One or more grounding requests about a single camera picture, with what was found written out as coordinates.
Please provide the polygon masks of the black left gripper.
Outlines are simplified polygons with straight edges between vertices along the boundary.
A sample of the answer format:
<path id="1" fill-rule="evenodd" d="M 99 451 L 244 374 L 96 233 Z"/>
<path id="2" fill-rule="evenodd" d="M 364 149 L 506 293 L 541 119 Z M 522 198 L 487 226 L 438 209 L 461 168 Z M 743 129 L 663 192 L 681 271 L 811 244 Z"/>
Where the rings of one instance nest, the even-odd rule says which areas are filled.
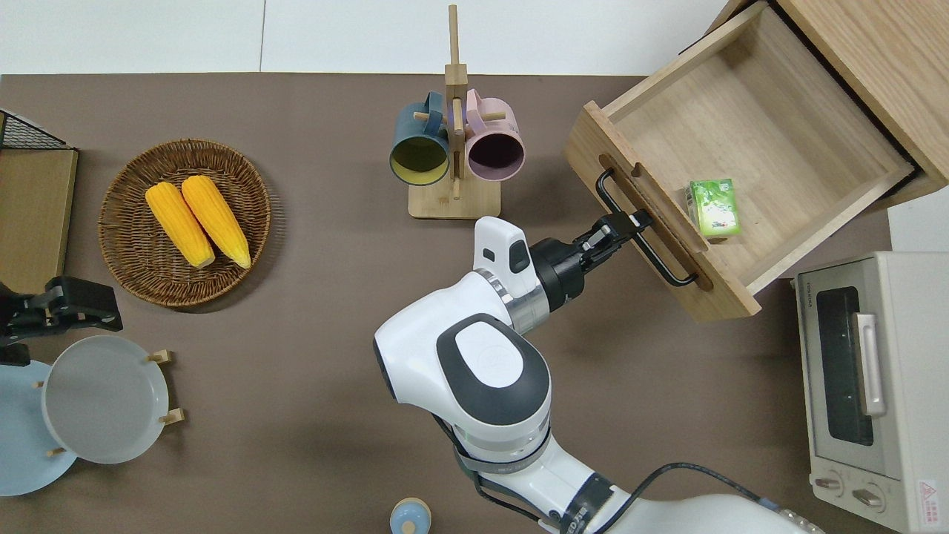
<path id="1" fill-rule="evenodd" d="M 3 366 L 30 364 L 24 339 L 81 328 L 123 330 L 114 289 L 81 278 L 54 277 L 41 294 L 15 293 L 3 285 L 1 301 Z"/>

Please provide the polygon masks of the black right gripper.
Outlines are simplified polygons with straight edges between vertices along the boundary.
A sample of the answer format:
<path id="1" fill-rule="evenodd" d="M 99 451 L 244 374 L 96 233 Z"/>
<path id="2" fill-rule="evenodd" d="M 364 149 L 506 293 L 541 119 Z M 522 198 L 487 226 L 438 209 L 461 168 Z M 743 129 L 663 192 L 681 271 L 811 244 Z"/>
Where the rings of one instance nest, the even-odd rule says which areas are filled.
<path id="1" fill-rule="evenodd" d="M 584 277 L 600 266 L 627 241 L 634 241 L 648 260 L 655 260 L 655 250 L 644 239 L 645 229 L 654 223 L 647 210 L 633 214 L 620 211 L 600 217 L 591 228 L 589 245 L 583 241 L 567 244 L 556 239 L 543 239 L 531 246 L 533 267 L 548 300 L 549 310 L 556 311 L 563 304 L 582 294 Z"/>

